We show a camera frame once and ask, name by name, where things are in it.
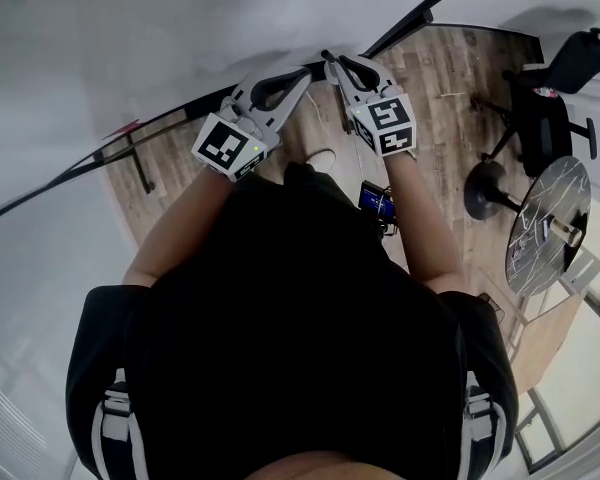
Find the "person's right forearm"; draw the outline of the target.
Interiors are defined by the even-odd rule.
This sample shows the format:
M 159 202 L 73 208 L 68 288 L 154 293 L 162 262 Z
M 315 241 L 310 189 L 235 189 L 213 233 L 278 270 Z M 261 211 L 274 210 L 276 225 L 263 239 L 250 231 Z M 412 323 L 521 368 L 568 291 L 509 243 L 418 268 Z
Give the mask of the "person's right forearm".
M 457 243 L 416 160 L 397 153 L 386 156 L 384 164 L 410 275 L 436 293 L 464 292 Z

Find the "black office chair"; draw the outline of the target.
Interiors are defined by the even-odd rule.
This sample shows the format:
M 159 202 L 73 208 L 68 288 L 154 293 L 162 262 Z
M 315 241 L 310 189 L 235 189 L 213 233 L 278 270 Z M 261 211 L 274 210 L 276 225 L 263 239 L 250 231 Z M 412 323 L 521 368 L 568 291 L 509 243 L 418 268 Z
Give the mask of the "black office chair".
M 545 67 L 525 69 L 518 73 L 505 70 L 511 107 L 505 109 L 475 96 L 471 105 L 497 113 L 506 130 L 490 153 L 481 160 L 495 160 L 513 136 L 521 145 L 518 161 L 526 175 L 535 178 L 555 160 L 573 154 L 572 136 L 579 135 L 589 143 L 590 158 L 598 157 L 595 125 L 588 118 L 584 126 L 570 121 L 562 96 L 577 94 L 600 73 L 600 28 L 579 31 L 565 41 L 551 63 Z

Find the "person's dark trousers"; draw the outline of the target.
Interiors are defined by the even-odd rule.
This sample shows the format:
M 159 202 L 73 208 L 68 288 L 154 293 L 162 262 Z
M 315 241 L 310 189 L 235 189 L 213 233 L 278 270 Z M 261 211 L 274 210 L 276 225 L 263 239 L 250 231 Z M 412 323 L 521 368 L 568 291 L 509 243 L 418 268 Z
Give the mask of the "person's dark trousers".
M 330 197 L 351 206 L 351 200 L 328 174 L 317 171 L 308 163 L 291 162 L 284 171 L 283 185 L 305 192 Z

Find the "black device with blue screen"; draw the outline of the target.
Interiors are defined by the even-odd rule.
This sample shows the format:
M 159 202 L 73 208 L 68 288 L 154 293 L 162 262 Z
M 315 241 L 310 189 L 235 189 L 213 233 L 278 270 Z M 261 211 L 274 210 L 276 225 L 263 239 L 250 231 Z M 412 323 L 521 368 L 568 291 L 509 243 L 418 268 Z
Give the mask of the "black device with blue screen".
M 380 187 L 370 181 L 363 180 L 360 187 L 358 208 L 374 226 L 381 239 L 397 234 L 396 209 L 389 186 Z

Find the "dark window frame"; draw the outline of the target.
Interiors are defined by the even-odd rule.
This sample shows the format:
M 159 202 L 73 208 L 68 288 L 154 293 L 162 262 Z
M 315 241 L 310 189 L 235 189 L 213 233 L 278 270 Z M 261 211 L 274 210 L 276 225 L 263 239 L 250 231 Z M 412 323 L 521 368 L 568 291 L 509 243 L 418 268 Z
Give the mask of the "dark window frame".
M 536 316 L 566 296 L 555 285 L 531 297 L 523 312 Z M 600 428 L 600 317 L 585 301 L 542 380 L 519 403 L 516 439 L 531 473 Z

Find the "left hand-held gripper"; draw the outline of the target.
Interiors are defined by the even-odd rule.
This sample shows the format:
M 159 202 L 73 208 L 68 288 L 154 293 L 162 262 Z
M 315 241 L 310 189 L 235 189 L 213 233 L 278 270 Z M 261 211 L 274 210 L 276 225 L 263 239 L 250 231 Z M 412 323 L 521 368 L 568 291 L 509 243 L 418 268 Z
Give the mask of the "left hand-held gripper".
M 241 180 L 280 144 L 278 130 L 310 83 L 305 66 L 272 65 L 249 74 L 208 115 L 191 153 L 231 182 Z

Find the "wooden table with white frame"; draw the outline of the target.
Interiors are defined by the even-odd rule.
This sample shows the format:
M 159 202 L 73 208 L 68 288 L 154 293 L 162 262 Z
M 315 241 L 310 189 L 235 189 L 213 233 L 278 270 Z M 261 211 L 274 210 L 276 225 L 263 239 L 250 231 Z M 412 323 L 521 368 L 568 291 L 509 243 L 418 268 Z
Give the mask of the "wooden table with white frame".
M 566 298 L 529 317 L 482 269 L 471 271 L 471 285 L 496 312 L 517 394 L 530 394 L 566 340 L 585 292 L 560 280 L 557 285 L 566 291 Z

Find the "round black marble table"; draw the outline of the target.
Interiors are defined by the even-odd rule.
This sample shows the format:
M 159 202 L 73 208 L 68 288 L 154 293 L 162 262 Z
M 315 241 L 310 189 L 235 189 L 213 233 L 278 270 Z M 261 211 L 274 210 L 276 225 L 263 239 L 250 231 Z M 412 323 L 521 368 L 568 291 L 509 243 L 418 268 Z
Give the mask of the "round black marble table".
M 464 206 L 475 220 L 484 221 L 506 208 L 514 212 L 505 253 L 505 277 L 520 297 L 546 291 L 566 273 L 579 247 L 571 248 L 552 232 L 543 242 L 541 221 L 553 217 L 570 223 L 577 214 L 591 211 L 591 183 L 584 164 L 573 156 L 552 162 L 537 176 L 522 200 L 517 201 L 499 187 L 505 176 L 502 165 L 481 162 L 469 173 L 464 185 Z

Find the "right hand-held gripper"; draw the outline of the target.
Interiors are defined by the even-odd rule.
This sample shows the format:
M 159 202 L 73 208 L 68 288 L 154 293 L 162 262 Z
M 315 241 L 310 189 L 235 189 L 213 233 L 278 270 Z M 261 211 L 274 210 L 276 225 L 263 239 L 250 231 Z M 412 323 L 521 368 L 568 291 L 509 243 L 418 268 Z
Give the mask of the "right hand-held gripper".
M 399 92 L 391 72 L 360 56 L 338 56 L 335 68 L 356 135 L 378 157 L 414 156 L 415 115 L 409 96 Z

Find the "white shoe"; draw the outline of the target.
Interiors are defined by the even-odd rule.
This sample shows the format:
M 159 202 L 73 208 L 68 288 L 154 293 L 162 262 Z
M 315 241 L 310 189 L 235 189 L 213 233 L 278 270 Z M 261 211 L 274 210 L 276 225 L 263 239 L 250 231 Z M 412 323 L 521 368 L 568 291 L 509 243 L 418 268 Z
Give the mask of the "white shoe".
M 332 149 L 323 149 L 311 154 L 305 164 L 319 173 L 328 173 L 336 161 L 336 154 Z

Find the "beige cylindrical object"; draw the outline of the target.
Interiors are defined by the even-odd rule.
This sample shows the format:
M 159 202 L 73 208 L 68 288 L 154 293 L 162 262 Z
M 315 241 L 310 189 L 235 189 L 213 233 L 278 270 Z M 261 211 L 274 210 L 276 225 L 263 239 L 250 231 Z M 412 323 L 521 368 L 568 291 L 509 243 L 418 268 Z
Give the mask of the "beige cylindrical object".
M 568 223 L 553 217 L 549 224 L 550 231 L 571 248 L 579 247 L 584 239 L 588 225 L 587 214 L 577 214 Z

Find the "person's left forearm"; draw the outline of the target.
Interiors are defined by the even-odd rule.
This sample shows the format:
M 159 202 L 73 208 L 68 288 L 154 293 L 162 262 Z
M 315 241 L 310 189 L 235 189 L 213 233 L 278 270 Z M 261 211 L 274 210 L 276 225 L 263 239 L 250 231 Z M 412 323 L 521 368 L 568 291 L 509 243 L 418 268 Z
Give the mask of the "person's left forearm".
M 232 190 L 228 178 L 205 167 L 151 229 L 122 283 L 150 287 L 191 257 L 204 242 Z

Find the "person's black shirt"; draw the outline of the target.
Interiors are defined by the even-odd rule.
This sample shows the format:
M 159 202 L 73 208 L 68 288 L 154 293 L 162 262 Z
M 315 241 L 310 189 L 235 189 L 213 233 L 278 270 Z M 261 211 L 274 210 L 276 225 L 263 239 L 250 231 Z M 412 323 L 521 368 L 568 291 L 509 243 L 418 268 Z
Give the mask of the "person's black shirt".
M 431 291 L 353 206 L 307 186 L 243 186 L 152 286 L 88 293 L 66 387 L 88 469 L 118 370 L 150 480 L 244 480 L 314 451 L 456 480 L 469 374 L 500 406 L 506 445 L 518 419 L 492 307 Z

